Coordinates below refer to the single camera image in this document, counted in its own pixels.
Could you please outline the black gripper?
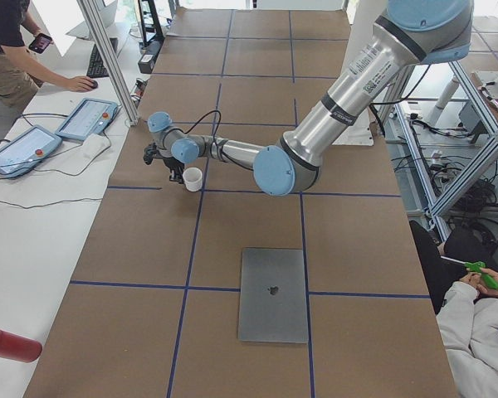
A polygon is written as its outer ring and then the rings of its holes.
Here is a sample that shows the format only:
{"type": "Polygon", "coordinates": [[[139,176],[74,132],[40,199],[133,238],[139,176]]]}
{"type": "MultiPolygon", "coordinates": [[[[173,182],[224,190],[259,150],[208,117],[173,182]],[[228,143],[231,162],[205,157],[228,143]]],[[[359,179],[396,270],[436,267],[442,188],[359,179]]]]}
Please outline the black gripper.
{"type": "Polygon", "coordinates": [[[169,181],[183,184],[184,164],[174,157],[161,155],[164,165],[170,170],[169,181]]]}

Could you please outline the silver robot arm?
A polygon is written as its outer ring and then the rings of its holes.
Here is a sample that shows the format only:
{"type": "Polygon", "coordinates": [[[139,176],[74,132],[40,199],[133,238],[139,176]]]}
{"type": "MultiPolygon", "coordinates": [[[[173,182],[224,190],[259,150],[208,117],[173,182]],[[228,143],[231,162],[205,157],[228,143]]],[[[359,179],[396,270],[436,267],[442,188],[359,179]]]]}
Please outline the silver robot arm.
{"type": "Polygon", "coordinates": [[[272,196],[303,192],[320,176],[324,151],[368,108],[405,67],[458,61],[469,52],[472,1],[389,1],[373,22],[373,35],[292,131],[266,147],[185,133],[165,112],[147,121],[153,142],[144,162],[161,159],[176,178],[201,157],[252,171],[272,196]]]}

